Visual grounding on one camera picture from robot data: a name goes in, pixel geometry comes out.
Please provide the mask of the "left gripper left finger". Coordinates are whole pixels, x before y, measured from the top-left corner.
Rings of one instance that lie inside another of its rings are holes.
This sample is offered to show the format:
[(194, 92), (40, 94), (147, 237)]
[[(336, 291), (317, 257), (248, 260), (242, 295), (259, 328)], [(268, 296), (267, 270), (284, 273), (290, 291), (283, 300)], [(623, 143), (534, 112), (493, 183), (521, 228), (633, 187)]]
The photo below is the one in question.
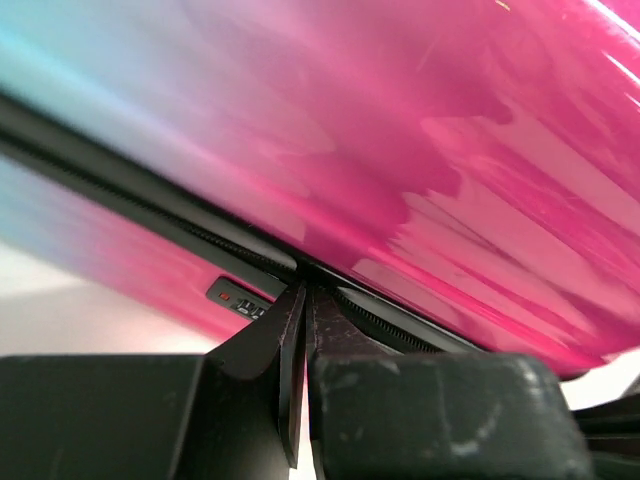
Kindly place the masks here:
[(306, 286), (206, 354), (9, 356), (5, 479), (285, 479), (297, 464)]

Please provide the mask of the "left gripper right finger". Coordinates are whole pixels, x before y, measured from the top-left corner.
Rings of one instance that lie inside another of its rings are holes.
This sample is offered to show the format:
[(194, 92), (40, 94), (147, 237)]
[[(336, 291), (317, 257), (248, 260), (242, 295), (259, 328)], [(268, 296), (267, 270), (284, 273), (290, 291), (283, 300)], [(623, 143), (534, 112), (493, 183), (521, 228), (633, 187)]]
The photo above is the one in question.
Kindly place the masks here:
[(306, 298), (321, 479), (591, 479), (555, 375), (520, 354), (392, 354), (324, 289)]

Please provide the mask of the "pink and teal kids suitcase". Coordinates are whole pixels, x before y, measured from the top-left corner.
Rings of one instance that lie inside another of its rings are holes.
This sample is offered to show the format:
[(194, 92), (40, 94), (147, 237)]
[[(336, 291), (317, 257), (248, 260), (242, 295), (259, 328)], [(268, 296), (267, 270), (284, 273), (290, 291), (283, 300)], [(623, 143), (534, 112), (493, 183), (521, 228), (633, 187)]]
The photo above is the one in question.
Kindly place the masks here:
[(1, 83), (482, 346), (639, 345), (635, 1), (5, 1)]

